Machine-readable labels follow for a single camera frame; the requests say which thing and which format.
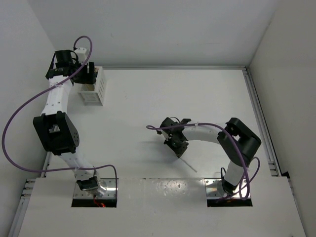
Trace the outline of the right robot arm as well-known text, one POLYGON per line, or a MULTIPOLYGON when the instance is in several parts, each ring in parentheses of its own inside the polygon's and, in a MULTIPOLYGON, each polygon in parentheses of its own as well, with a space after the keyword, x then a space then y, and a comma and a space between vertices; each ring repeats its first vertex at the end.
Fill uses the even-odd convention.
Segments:
POLYGON ((167 117, 160 125, 157 134, 165 137, 167 145, 180 158, 187 150, 189 141, 203 141, 222 147, 230 162, 221 178, 222 190, 232 195, 253 161, 262 142, 261 139, 241 120, 231 118, 222 127, 217 124, 193 122, 184 118, 180 122, 167 117))

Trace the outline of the thin clear silver stick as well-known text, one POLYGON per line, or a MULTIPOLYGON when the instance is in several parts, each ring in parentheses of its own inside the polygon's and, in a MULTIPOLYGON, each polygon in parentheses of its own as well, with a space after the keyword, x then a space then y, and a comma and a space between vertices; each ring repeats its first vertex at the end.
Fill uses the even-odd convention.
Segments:
POLYGON ((192 169, 195 173, 197 173, 198 171, 196 169, 194 169, 189 163, 187 163, 184 159, 179 158, 182 162, 184 162, 190 169, 192 169))

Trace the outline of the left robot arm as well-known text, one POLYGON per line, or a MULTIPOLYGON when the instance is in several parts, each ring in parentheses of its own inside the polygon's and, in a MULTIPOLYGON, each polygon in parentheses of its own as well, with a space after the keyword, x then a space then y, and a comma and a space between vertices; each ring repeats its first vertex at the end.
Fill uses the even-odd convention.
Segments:
POLYGON ((44 149, 73 169, 80 190, 96 196, 101 190, 100 179, 94 166, 79 154, 79 132, 67 115, 74 83, 96 82, 94 63, 86 63, 86 59, 86 48, 55 51, 45 76, 51 90, 41 115, 33 119, 33 125, 44 149))

